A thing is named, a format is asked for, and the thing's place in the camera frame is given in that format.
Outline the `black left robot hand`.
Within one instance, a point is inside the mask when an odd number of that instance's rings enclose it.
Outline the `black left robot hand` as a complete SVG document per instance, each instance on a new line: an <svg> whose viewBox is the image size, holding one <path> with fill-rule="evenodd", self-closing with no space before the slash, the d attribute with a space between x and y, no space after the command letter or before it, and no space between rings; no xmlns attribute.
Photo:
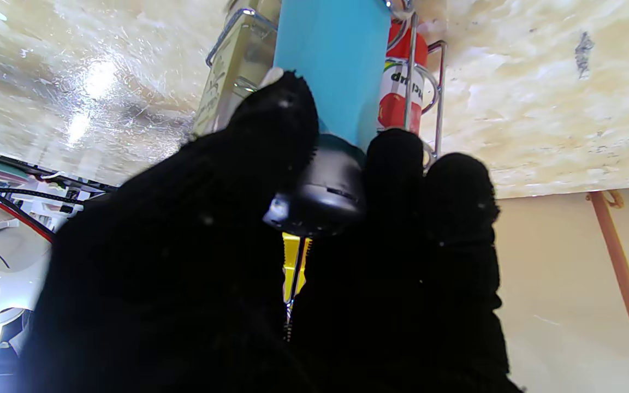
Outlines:
<svg viewBox="0 0 629 393"><path fill-rule="evenodd" d="M55 234L17 392L519 392L497 291L496 193L423 142L370 143L367 214L313 241L285 338L282 234L263 217L314 157L315 101L273 69L199 137Z"/></svg>

